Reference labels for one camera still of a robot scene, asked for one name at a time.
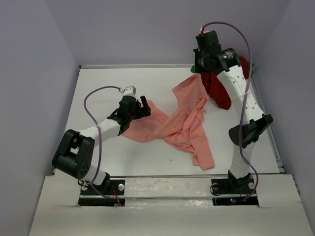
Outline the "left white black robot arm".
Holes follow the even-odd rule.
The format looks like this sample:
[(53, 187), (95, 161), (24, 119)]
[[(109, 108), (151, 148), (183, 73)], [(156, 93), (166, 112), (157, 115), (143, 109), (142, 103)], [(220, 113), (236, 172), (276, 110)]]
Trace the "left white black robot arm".
[(104, 194), (110, 187), (110, 175), (100, 169), (102, 143), (129, 129), (133, 120), (151, 115), (145, 96), (140, 100), (124, 95), (119, 107), (101, 123), (91, 128), (67, 130), (52, 159), (52, 166)]

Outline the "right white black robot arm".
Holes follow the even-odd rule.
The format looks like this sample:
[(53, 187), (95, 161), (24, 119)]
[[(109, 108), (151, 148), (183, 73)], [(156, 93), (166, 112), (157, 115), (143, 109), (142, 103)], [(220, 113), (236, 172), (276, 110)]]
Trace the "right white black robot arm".
[(234, 145), (232, 164), (227, 178), (213, 179), (216, 195), (238, 194), (253, 183), (250, 174), (252, 150), (259, 136), (271, 125), (273, 118), (266, 115), (249, 90), (249, 79), (243, 74), (241, 61), (234, 49), (222, 50), (217, 33), (201, 32), (196, 36), (195, 72), (213, 72), (222, 83), (237, 112), (239, 124), (229, 129)]

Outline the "pink t shirt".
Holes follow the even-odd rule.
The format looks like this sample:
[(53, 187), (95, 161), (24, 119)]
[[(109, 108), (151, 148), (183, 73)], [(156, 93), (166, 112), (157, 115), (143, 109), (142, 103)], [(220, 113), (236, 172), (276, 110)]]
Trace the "pink t shirt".
[(201, 170), (214, 168), (209, 141), (202, 126), (208, 94), (201, 76), (193, 74), (173, 88), (178, 108), (168, 116), (149, 100), (151, 115), (133, 120), (123, 136), (136, 142), (163, 139), (172, 147), (192, 153), (192, 163)]

